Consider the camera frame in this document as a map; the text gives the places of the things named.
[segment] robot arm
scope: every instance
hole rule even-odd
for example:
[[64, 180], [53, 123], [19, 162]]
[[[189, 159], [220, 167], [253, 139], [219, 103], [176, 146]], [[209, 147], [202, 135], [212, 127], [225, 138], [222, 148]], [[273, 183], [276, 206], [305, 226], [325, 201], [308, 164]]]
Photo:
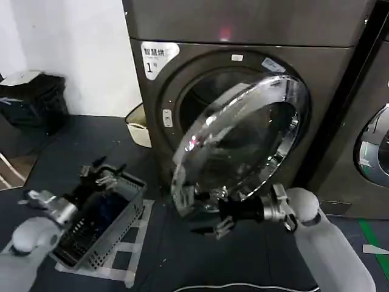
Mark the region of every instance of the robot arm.
[[374, 280], [340, 229], [305, 189], [286, 191], [294, 210], [297, 248], [322, 292], [375, 292]]
[[48, 218], [36, 217], [22, 223], [0, 254], [0, 291], [29, 291], [39, 266], [57, 246], [62, 233], [59, 225]]
[[83, 167], [81, 184], [72, 193], [55, 196], [48, 191], [29, 191], [26, 202], [37, 204], [46, 217], [30, 218], [12, 234], [11, 242], [0, 254], [0, 291], [28, 292], [36, 278], [36, 272], [48, 253], [60, 242], [61, 236], [82, 214], [93, 199], [94, 193], [108, 190], [117, 183], [124, 165], [115, 172], [100, 171], [104, 159], [92, 167]]
[[239, 220], [283, 223], [293, 233], [297, 248], [322, 292], [375, 292], [374, 280], [341, 230], [322, 212], [317, 197], [305, 189], [287, 191], [273, 185], [270, 197], [245, 201], [219, 200], [222, 222], [217, 238]]

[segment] label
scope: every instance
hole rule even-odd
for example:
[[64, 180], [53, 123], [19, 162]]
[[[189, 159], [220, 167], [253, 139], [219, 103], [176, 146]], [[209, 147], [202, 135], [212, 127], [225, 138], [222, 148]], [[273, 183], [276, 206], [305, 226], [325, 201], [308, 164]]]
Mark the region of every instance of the label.
[[144, 41], [140, 47], [148, 80], [157, 78], [159, 72], [180, 52], [180, 47], [176, 43]]
[[231, 55], [231, 61], [243, 61], [243, 55], [235, 55], [235, 54], [232, 54]]
[[171, 118], [171, 110], [170, 109], [163, 109], [162, 110], [162, 120], [164, 122], [165, 128], [172, 128], [173, 127], [173, 119]]
[[268, 69], [272, 72], [283, 73], [286, 71], [286, 69], [284, 67], [282, 67], [280, 64], [274, 62], [270, 58], [265, 58], [265, 60], [263, 60], [263, 62], [262, 62], [262, 66], [264, 66], [266, 69]]

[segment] white cable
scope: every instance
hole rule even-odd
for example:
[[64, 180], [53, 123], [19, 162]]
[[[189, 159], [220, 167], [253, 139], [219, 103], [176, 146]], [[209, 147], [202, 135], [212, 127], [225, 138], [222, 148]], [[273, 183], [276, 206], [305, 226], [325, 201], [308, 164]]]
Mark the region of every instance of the white cable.
[[253, 287], [253, 288], [257, 288], [257, 289], [278, 289], [278, 290], [283, 290], [283, 291], [288, 291], [288, 292], [316, 292], [318, 290], [320, 290], [319, 287], [316, 287], [312, 290], [309, 290], [309, 291], [302, 291], [302, 290], [294, 290], [294, 289], [290, 289], [290, 288], [285, 288], [285, 287], [278, 287], [278, 286], [259, 286], [259, 285], [254, 285], [254, 284], [250, 284], [250, 283], [229, 283], [229, 284], [225, 284], [225, 285], [197, 285], [197, 286], [186, 286], [186, 287], [182, 287], [182, 288], [178, 288], [176, 290], [174, 290], [173, 292], [180, 292], [180, 291], [184, 291], [184, 290], [188, 290], [188, 289], [201, 289], [201, 288], [227, 288], [227, 287], [231, 287], [231, 286], [248, 286], [248, 287]]
[[17, 171], [17, 170], [12, 166], [12, 164], [8, 161], [7, 158], [5, 158], [5, 156], [4, 156], [2, 153], [0, 153], [0, 158], [1, 158], [1, 160], [3, 160], [3, 162], [6, 164], [6, 166], [8, 166], [8, 168], [9, 168], [9, 169], [10, 169], [18, 178], [20, 178], [23, 182], [26, 181], [26, 178], [25, 178], [24, 176], [22, 176], [22, 175], [20, 174], [20, 172]]

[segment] green tape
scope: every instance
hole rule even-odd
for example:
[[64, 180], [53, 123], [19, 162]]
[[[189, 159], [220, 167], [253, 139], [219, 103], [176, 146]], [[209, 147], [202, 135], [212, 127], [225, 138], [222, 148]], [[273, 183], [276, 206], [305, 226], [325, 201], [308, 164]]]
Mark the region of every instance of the green tape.
[[[374, 234], [370, 224], [366, 220], [358, 220], [359, 226], [362, 228], [363, 233], [365, 234], [365, 237], [367, 239], [367, 242], [371, 245], [377, 246], [380, 248], [380, 244], [378, 241], [378, 238]], [[389, 260], [388, 256], [384, 254], [376, 254], [377, 261], [379, 265], [381, 266], [382, 270], [384, 271], [384, 274], [389, 281]]]

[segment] gray washing machine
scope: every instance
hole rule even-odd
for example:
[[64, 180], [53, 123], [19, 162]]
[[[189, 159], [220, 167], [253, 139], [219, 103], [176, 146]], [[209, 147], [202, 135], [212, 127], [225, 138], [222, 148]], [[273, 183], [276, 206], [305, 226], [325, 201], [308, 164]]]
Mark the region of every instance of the gray washing machine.
[[173, 153], [203, 110], [240, 82], [265, 73], [291, 75], [309, 90], [309, 106], [299, 113], [305, 117], [299, 139], [273, 176], [288, 186], [326, 113], [373, 2], [123, 0], [164, 184], [170, 185], [175, 169]]
[[327, 213], [389, 219], [389, 37], [306, 187]]

